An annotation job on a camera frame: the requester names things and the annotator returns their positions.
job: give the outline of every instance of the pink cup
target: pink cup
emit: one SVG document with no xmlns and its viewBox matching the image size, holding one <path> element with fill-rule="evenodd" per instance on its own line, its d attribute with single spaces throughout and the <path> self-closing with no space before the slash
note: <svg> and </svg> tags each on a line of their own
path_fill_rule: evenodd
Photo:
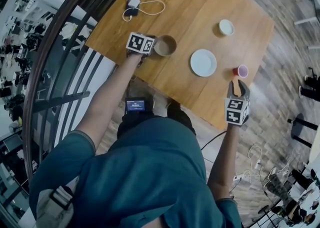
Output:
<svg viewBox="0 0 320 228">
<path fill-rule="evenodd" d="M 238 75 L 240 78 L 246 78 L 248 76 L 248 67 L 244 64 L 241 64 L 237 68 L 232 69 L 234 75 Z"/>
</svg>

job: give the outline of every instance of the shirt sleeve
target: shirt sleeve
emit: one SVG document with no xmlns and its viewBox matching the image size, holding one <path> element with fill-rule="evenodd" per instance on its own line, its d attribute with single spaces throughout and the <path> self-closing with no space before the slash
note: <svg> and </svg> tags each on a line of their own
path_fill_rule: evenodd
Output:
<svg viewBox="0 0 320 228">
<path fill-rule="evenodd" d="M 30 184 L 29 205 L 35 219 L 39 193 L 66 185 L 80 174 L 83 165 L 94 157 L 95 153 L 91 138 L 74 130 L 47 155 Z"/>
<path fill-rule="evenodd" d="M 241 228 L 241 219 L 236 202 L 231 198 L 217 200 L 216 205 L 226 220 L 226 227 Z"/>
</svg>

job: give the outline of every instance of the charging cable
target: charging cable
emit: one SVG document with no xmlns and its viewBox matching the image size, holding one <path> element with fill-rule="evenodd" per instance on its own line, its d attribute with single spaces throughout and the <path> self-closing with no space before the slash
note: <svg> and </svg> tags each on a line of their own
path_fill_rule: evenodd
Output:
<svg viewBox="0 0 320 228">
<path fill-rule="evenodd" d="M 162 9 L 160 12 L 158 12 L 158 13 L 150 14 L 150 13 L 145 12 L 145 11 L 143 11 L 142 9 L 138 8 L 138 5 L 139 5 L 139 4 L 153 3 L 153 2 L 160 2 L 160 3 L 162 3 L 162 4 L 163 4 L 163 9 Z M 145 1 L 145 2 L 140 2 L 140 0 L 130 0 L 130 1 L 128 2 L 128 6 L 129 6 L 129 8 L 127 8 L 127 9 L 122 13 L 122 19 L 123 19 L 124 21 L 126 21 L 126 22 L 129 22 L 129 21 L 131 21 L 131 19 L 132 19 L 132 15 L 130 15 L 129 20 L 125 19 L 125 13 L 126 13 L 128 10 L 137 9 L 137 10 L 140 10 L 141 12 L 143 12 L 143 13 L 149 15 L 149 16 L 155 16 L 155 15 L 159 15 L 160 13 L 162 13 L 162 12 L 166 9 L 166 4 L 165 4 L 162 0 L 152 0 L 152 1 Z"/>
</svg>

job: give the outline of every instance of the gray wood flooring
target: gray wood flooring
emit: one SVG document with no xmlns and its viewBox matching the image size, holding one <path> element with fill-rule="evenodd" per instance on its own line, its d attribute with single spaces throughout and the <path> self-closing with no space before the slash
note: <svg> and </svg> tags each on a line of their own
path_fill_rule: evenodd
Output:
<svg viewBox="0 0 320 228">
<path fill-rule="evenodd" d="M 314 124 L 320 124 L 320 103 L 308 98 L 300 99 L 298 86 L 304 75 L 310 75 L 308 67 L 313 67 L 320 73 L 319 50 L 308 51 L 307 45 L 320 44 L 320 26 L 318 22 L 305 23 L 294 26 L 294 21 L 312 17 L 314 15 L 312 2 L 309 0 L 255 0 L 256 3 L 269 14 L 275 22 L 273 37 L 262 60 L 261 66 L 250 86 L 251 115 L 248 122 L 241 129 L 241 139 L 236 156 L 236 173 L 242 174 L 250 170 L 248 151 L 253 146 L 262 149 L 260 170 L 261 179 L 256 173 L 243 179 L 232 191 L 238 203 L 239 213 L 245 227 L 253 219 L 258 218 L 258 210 L 271 205 L 277 198 L 263 191 L 262 181 L 273 167 L 279 170 L 287 164 L 292 168 L 302 169 L 302 162 L 307 162 L 310 149 L 293 141 L 290 137 L 291 127 L 288 118 L 303 113 L 305 119 Z M 149 91 L 154 95 L 154 112 L 166 116 L 166 97 L 148 87 L 144 82 L 136 79 L 131 86 L 136 96 Z M 191 117 L 197 133 L 200 146 L 212 139 L 221 131 L 209 125 L 204 120 L 185 110 Z M 97 150 L 97 154 L 108 151 L 116 140 L 117 129 L 124 114 L 122 101 L 112 117 L 108 130 Z M 301 137 L 309 142 L 313 141 L 315 131 L 304 128 Z M 217 138 L 203 151 L 203 157 L 209 174 L 216 158 L 223 136 Z M 255 166 L 260 150 L 254 148 L 250 157 Z M 283 181 L 288 174 L 280 176 Z"/>
</svg>

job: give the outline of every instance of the forearm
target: forearm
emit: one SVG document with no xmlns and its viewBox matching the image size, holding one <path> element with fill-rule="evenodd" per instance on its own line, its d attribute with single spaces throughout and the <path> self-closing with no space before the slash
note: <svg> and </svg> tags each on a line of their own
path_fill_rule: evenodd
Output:
<svg viewBox="0 0 320 228">
<path fill-rule="evenodd" d="M 293 209 L 290 211 L 290 213 L 288 214 L 288 218 L 292 219 L 294 217 L 294 212 L 296 210 L 296 208 L 299 206 L 299 204 L 297 203 Z"/>
<path fill-rule="evenodd" d="M 115 70 L 94 94 L 84 117 L 76 127 L 90 136 L 96 149 L 140 60 L 141 55 L 132 55 Z"/>
<path fill-rule="evenodd" d="M 238 126 L 228 125 L 219 153 L 210 172 L 208 186 L 216 201 L 230 197 L 229 190 L 235 175 L 239 129 Z"/>
</svg>

